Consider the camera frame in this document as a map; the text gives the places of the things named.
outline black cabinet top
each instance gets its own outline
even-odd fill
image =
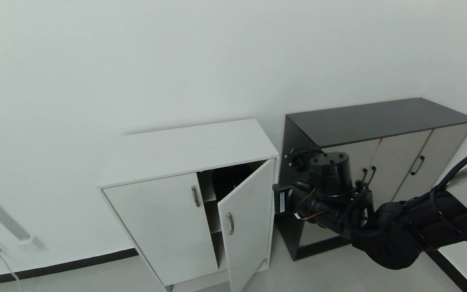
[[[467,123],[467,115],[424,98],[286,115],[321,147]]]

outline cabinet handle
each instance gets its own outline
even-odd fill
[[[368,170],[366,168],[363,168],[363,173],[365,174],[362,178],[362,181],[365,182],[365,177],[367,177]]]
[[[372,179],[374,178],[374,174],[376,174],[376,166],[371,167],[371,170],[372,170],[371,179],[368,180],[367,185],[370,185],[370,184],[371,184],[371,181],[372,181]]]
[[[419,159],[421,159],[421,164],[419,164],[419,167],[417,168],[417,170],[416,170],[415,172],[410,172],[410,174],[412,174],[413,176],[416,175],[417,172],[419,172],[419,170],[421,169],[421,166],[422,166],[423,163],[424,163],[424,156],[423,156],[423,155],[421,155],[421,156],[419,157]]]
[[[192,186],[192,196],[194,197],[194,203],[196,204],[196,207],[199,207],[198,191],[195,185]]]
[[[234,218],[233,218],[232,214],[230,214],[230,213],[226,213],[226,218],[228,218],[228,220],[230,220],[230,230],[228,231],[228,235],[232,235],[232,234],[234,234]]]

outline label sticker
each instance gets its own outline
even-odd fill
[[[284,213],[284,211],[285,211],[286,200],[285,200],[284,195],[285,195],[284,192],[280,192],[280,213]]]

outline cabinet top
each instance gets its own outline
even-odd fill
[[[467,115],[424,98],[286,115],[320,147],[467,123]]]
[[[257,120],[177,128],[120,139],[98,188],[278,157]]]

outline white wall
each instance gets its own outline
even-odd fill
[[[280,148],[284,113],[411,96],[467,114],[466,3],[0,2],[0,204],[49,251],[0,241],[132,247],[94,188],[126,133],[254,116]]]

